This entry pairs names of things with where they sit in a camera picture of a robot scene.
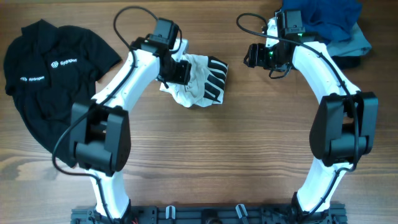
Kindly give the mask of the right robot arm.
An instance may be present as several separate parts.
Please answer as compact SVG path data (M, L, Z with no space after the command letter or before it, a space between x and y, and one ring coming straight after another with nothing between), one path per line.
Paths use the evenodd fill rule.
M373 148L378 98L344 76L320 36L305 30L300 10L279 9L258 35L266 42L250 45L244 64L281 77L298 70L318 101L309 134L311 168L286 211L278 215L286 223L339 223L342 209L335 208L331 198L343 176L354 172Z

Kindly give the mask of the white t-shirt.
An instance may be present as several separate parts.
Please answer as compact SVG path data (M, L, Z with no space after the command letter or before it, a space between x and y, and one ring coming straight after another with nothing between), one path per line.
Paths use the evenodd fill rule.
M228 64L213 56L185 54L182 60L191 64L190 81L187 85L169 83L160 91L169 93L180 105L207 107L223 102Z

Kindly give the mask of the black t-shirt with logo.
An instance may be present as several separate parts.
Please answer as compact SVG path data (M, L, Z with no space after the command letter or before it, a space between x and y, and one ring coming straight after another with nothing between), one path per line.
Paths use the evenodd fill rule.
M4 58L6 94L13 98L33 138L69 167L72 105L90 100L96 82L121 62L119 54L92 30L55 27L41 19L21 29Z

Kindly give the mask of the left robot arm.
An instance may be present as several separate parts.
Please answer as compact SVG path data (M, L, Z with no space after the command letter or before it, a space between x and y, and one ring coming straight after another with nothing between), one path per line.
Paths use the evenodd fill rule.
M186 46L179 26L159 18L154 33L129 44L126 61L109 84L90 101L74 103L69 155L90 177L97 203L74 209L72 223L132 223L122 173L131 151L129 112L154 80L188 84Z

